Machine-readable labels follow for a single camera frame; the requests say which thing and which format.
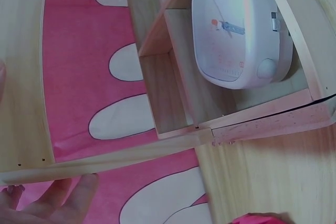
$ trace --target clock hand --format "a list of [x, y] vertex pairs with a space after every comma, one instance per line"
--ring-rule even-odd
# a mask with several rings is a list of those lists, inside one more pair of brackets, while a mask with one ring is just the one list
[[231, 31], [236, 34], [241, 34], [241, 35], [245, 34], [245, 28], [233, 25], [229, 22], [222, 22], [222, 28], [226, 31]]
[[[221, 15], [222, 20], [223, 20], [223, 22], [224, 22], [225, 20], [224, 20], [224, 17], [223, 17], [223, 15], [222, 15], [221, 9], [220, 9], [219, 6], [217, 5], [216, 0], [214, 0], [214, 2], [215, 2], [215, 6], [217, 7], [217, 9], [218, 9], [218, 11], [219, 11], [219, 14]], [[230, 33], [230, 31], [229, 31], [229, 30], [226, 30], [226, 31], [227, 31], [227, 33], [229, 34], [230, 38], [232, 38], [232, 34]]]

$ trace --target wooden floor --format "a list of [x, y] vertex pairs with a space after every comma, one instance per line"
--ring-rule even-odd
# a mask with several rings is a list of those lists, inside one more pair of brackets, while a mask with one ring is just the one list
[[276, 212], [290, 224], [334, 224], [336, 124], [196, 151], [215, 224], [248, 212]]

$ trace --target clock button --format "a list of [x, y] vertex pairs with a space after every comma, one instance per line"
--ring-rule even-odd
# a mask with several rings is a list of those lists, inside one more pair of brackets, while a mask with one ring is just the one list
[[257, 76], [260, 79], [271, 79], [277, 72], [277, 64], [271, 60], [266, 59], [260, 63], [257, 71]]

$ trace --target wooden desk organizer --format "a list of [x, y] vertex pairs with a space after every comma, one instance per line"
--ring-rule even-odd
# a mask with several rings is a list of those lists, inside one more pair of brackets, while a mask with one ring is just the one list
[[335, 122], [336, 36], [318, 0], [276, 0], [295, 43], [282, 82], [227, 90], [207, 82], [194, 59], [191, 0], [128, 0], [159, 138], [147, 146], [55, 164], [44, 105], [44, 0], [0, 0], [0, 184], [100, 172], [214, 141], [287, 134]]

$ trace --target alarm clock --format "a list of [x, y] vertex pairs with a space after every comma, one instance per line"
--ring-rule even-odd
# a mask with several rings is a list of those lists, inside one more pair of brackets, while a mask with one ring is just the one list
[[198, 69], [229, 89], [262, 87], [282, 80], [293, 41], [275, 0], [192, 0]]

